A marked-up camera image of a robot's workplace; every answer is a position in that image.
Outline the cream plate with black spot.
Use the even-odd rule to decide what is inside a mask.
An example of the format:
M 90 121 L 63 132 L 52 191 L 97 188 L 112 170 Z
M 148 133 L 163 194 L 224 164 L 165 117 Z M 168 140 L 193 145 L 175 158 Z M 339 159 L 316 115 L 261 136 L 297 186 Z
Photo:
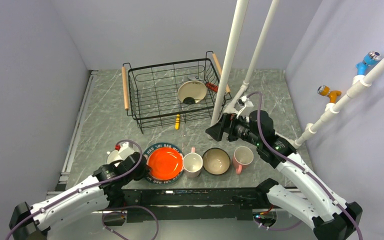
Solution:
M 177 97 L 180 102 L 192 99 L 192 104 L 199 103 L 205 99 L 208 89 L 204 83 L 198 80 L 184 82 L 177 90 Z

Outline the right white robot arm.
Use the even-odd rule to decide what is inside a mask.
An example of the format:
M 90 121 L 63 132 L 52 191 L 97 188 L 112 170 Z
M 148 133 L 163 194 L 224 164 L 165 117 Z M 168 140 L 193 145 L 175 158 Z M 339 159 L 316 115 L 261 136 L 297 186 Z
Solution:
M 288 211 L 310 227 L 319 240 L 346 240 L 353 233 L 363 238 L 359 228 L 362 207 L 347 202 L 323 183 L 289 141 L 275 133 L 274 122 L 266 111 L 254 110 L 248 117 L 224 113 L 205 132 L 217 142 L 227 134 L 229 142 L 241 139 L 254 145 L 260 158 L 291 180 L 305 196 L 296 196 L 268 178 L 255 188 L 260 207 L 272 204 Z

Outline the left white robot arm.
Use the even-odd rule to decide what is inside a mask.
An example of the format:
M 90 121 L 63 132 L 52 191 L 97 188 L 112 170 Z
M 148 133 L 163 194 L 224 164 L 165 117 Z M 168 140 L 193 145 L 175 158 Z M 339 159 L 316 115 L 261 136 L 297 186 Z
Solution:
M 101 165 L 81 183 L 52 198 L 33 205 L 27 202 L 17 205 L 5 238 L 44 240 L 54 224 L 68 224 L 94 211 L 124 207 L 123 186 L 141 180 L 148 172 L 147 158 L 139 152 Z

